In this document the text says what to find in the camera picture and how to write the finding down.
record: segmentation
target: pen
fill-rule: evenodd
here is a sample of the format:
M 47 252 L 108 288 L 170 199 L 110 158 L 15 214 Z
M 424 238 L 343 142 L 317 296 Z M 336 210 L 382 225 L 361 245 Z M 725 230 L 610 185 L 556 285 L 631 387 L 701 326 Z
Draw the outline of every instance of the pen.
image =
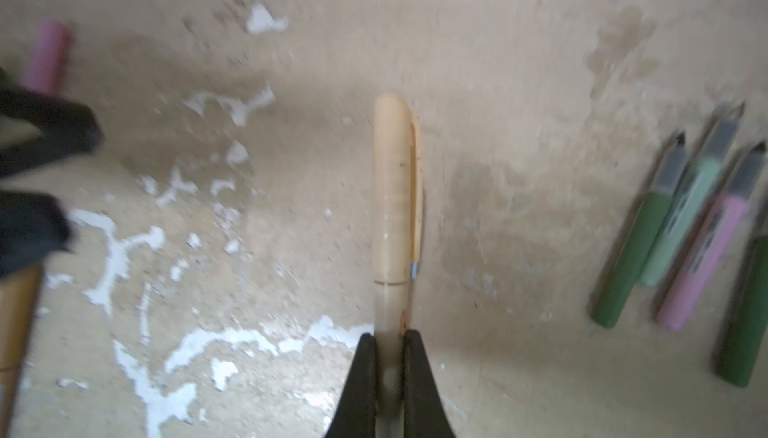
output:
M 648 251 L 672 206 L 677 183 L 688 163 L 685 133 L 677 135 L 674 143 L 664 152 L 654 180 L 643 198 L 619 258 L 600 291 L 592 310 L 592 319 L 604 328 L 613 328 L 627 303 L 629 293 L 638 280 Z
M 768 326 L 768 223 L 755 239 L 751 257 L 751 273 L 715 367 L 718 376 L 742 388 L 750 382 Z
M 714 274 L 725 247 L 749 207 L 750 195 L 765 165 L 765 154 L 763 141 L 744 155 L 706 215 L 688 258 L 656 315 L 658 323 L 667 329 L 680 331 L 683 328 L 706 282 Z
M 34 264 L 3 278 L 0 288 L 0 436 L 11 423 L 16 386 L 32 326 L 42 267 Z
M 655 287 L 669 271 L 678 248 L 717 181 L 717 175 L 723 168 L 723 159 L 734 141 L 743 115 L 744 103 L 733 108 L 715 109 L 715 126 L 701 152 L 683 175 L 672 209 L 640 272 L 640 284 Z

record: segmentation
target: green handle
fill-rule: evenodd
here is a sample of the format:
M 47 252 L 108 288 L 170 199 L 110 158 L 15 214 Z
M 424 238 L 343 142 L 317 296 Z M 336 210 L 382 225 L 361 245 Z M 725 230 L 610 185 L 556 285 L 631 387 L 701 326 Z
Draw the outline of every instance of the green handle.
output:
M 742 388 L 750 382 L 768 326 L 768 237 L 757 238 L 754 260 L 741 306 L 728 329 L 716 368 L 721 378 Z
M 671 205 L 670 194 L 648 193 L 645 197 L 624 248 L 592 310 L 592 319 L 601 327 L 610 329 L 616 326 Z

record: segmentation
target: pink marker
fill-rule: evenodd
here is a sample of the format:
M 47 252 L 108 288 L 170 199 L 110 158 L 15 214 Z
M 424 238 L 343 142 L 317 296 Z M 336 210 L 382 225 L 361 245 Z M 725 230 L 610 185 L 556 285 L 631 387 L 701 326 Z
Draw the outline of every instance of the pink marker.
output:
M 750 195 L 765 164 L 765 154 L 763 141 L 744 155 L 706 215 L 688 258 L 656 315 L 658 323 L 667 329 L 683 328 L 706 282 L 717 269 L 725 247 L 749 207 Z
M 40 94 L 56 94 L 68 48 L 66 26 L 52 19 L 41 20 L 22 85 Z

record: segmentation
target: pen clip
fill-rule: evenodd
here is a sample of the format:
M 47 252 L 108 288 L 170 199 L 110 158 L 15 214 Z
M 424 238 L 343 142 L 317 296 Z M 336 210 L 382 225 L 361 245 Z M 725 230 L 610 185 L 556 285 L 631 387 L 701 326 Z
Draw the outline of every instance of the pen clip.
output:
M 424 183 L 422 181 L 422 126 L 418 116 L 411 115 L 411 279 L 416 278 L 418 262 L 422 256 L 422 228 L 424 212 Z

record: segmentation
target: concrete floor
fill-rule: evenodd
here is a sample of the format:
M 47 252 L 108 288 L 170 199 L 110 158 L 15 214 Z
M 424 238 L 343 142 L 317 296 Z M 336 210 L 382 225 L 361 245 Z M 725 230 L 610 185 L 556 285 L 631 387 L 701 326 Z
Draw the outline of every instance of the concrete floor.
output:
M 768 0 L 0 2 L 11 71 L 40 17 L 70 23 L 64 95 L 107 137 L 5 183 L 84 223 L 48 263 L 72 282 L 44 289 L 14 436 L 321 436 L 372 320 L 370 119 L 386 90 L 424 126 L 412 323 L 457 436 L 768 433 L 768 353 L 746 390 L 710 368 L 754 211 L 682 333 L 652 323 L 649 290 L 615 330 L 587 315 L 673 130 L 695 138 L 717 101 L 746 99 L 734 151 L 768 135 Z M 289 28 L 246 34 L 255 3 Z M 276 102 L 242 127 L 215 100 L 204 116 L 184 104 L 267 83 Z M 235 141 L 248 159 L 230 164 Z M 235 189 L 213 196 L 214 179 Z M 163 240 L 123 241 L 152 227 Z M 238 370 L 225 391 L 214 359 Z

